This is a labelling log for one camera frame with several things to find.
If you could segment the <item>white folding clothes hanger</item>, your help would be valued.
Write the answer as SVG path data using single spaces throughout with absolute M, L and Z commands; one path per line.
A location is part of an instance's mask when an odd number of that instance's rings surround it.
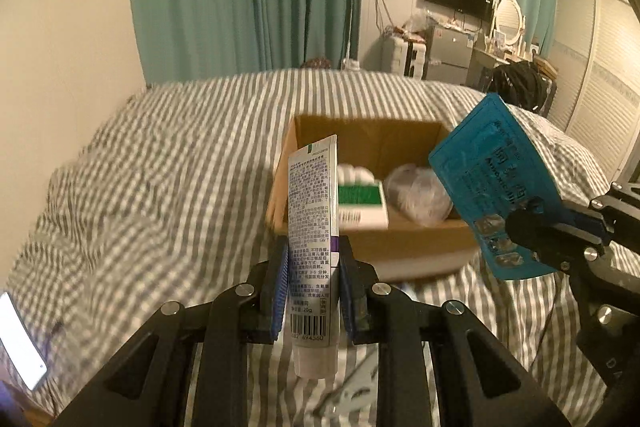
M 318 418 L 337 419 L 370 407 L 378 397 L 378 348 L 360 362 L 336 390 L 314 410 Z

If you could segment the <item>white green medicine box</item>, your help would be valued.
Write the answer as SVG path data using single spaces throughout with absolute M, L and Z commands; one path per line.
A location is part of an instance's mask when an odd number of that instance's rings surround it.
M 341 230 L 386 230 L 388 210 L 383 185 L 337 187 L 337 219 Z

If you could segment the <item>blue pill blister pack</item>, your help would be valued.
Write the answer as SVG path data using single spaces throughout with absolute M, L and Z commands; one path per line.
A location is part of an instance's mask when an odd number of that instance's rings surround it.
M 530 202 L 553 218 L 568 213 L 551 173 L 499 95 L 486 95 L 428 161 L 497 279 L 527 280 L 554 271 L 506 234 L 506 218 Z

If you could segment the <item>white ointment tube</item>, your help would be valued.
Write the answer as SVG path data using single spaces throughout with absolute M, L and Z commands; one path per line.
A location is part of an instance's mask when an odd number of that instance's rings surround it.
M 336 373 L 338 338 L 337 136 L 288 160 L 288 319 L 295 374 Z

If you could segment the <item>white tape roll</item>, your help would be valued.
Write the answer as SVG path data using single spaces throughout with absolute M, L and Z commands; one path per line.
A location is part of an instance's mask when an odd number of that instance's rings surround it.
M 350 164 L 337 165 L 337 184 L 347 185 L 374 185 L 376 183 L 374 174 L 367 168 L 353 166 Z

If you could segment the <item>brown cardboard box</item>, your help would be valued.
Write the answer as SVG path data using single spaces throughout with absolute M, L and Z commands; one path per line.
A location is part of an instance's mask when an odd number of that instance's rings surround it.
M 460 271 L 480 254 L 428 156 L 448 134 L 439 121 L 296 115 L 286 128 L 266 210 L 349 239 L 357 260 L 391 281 Z

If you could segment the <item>white sliding wardrobe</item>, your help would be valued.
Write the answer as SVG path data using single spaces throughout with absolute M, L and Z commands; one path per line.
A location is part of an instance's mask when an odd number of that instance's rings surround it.
M 548 119 L 593 153 L 610 180 L 639 138 L 639 21 L 627 0 L 556 0 Z

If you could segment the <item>white smartphone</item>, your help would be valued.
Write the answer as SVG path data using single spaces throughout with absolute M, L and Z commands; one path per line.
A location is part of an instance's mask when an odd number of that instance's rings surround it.
M 1 343 L 23 384 L 29 391 L 35 390 L 47 375 L 47 363 L 7 291 L 1 294 Z

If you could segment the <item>clear plastic bag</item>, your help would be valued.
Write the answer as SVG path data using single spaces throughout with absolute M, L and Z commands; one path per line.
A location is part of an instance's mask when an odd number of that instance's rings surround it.
M 440 225 L 454 208 L 431 168 L 402 165 L 386 176 L 383 187 L 387 202 L 421 227 Z

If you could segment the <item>black bag on chair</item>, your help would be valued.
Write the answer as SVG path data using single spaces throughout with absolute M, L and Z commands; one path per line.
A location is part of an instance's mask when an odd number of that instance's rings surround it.
M 547 117 L 556 86 L 532 63 L 507 62 L 492 70 L 487 91 L 497 93 L 506 104 Z

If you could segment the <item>grey white checkered bedspread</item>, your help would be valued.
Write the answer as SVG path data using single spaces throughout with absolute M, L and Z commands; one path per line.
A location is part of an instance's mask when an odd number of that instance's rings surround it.
M 47 204 L 6 289 L 47 358 L 35 391 L 56 416 L 163 303 L 207 303 L 268 255 L 272 175 L 294 115 L 439 121 L 456 127 L 475 90 L 375 72 L 287 69 L 168 83 L 132 98 L 70 164 L 56 169 Z M 610 184 L 592 154 L 544 118 L 510 108 L 561 197 L 585 205 Z M 587 426 L 605 384 L 575 345 L 577 303 L 562 273 L 500 282 L 480 253 L 432 283 L 400 283 L 412 299 L 465 303 L 513 353 L 573 426 Z M 377 355 L 341 340 L 332 381 L 295 376 L 292 348 L 250 348 L 251 426 L 374 426 L 375 406 L 322 414 L 322 399 Z

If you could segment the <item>white oval vanity mirror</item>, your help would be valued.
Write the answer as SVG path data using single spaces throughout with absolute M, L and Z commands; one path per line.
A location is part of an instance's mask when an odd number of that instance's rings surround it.
M 521 56 L 523 53 L 526 17 L 518 0 L 500 0 L 494 13 L 492 41 L 498 50 Z

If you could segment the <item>grey mini fridge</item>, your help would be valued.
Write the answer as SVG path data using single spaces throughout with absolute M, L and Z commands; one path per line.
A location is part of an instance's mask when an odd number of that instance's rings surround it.
M 465 84 L 473 51 L 473 37 L 444 26 L 432 26 L 426 32 L 426 62 L 423 79 Z

